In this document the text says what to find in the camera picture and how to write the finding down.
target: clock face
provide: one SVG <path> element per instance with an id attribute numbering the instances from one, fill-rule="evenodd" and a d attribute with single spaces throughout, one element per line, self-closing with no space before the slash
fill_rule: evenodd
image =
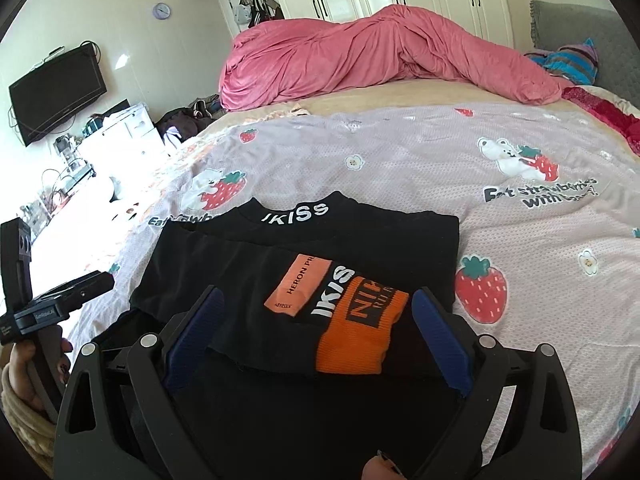
<path id="1" fill-rule="evenodd" d="M 171 15 L 171 8 L 167 4 L 157 4 L 153 12 L 158 20 L 166 20 Z"/>

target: blue gripper pad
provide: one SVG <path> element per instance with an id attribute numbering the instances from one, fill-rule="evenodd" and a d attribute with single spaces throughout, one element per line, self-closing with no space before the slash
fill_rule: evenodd
<path id="1" fill-rule="evenodd" d="M 219 288 L 214 288 L 166 354 L 162 385 L 170 394 L 189 383 L 211 342 L 211 337 L 222 324 L 224 317 L 224 295 Z"/>
<path id="2" fill-rule="evenodd" d="M 431 299 L 418 290 L 411 302 L 414 321 L 450 388 L 468 396 L 474 386 L 469 356 Z"/>

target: tv screen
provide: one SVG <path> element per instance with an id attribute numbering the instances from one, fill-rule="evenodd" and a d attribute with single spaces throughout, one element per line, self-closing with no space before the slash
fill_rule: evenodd
<path id="1" fill-rule="evenodd" d="M 106 91 L 93 43 L 32 70 L 9 87 L 24 145 L 52 132 Z"/>

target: pink duvet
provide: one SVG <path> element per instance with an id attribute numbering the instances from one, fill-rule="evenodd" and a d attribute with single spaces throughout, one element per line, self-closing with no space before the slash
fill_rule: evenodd
<path id="1" fill-rule="evenodd" d="M 571 85 L 439 14 L 393 5 L 351 23 L 281 20 L 250 28 L 234 41 L 220 96 L 227 110 L 248 110 L 408 78 L 469 81 L 526 104 L 557 101 Z"/>

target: gray padded headboard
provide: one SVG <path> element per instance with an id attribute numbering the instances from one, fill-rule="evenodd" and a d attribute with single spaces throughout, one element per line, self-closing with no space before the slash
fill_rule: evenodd
<path id="1" fill-rule="evenodd" d="M 587 38 L 600 57 L 595 84 L 640 107 L 640 49 L 616 12 L 531 2 L 531 39 L 536 48 L 557 50 Z"/>

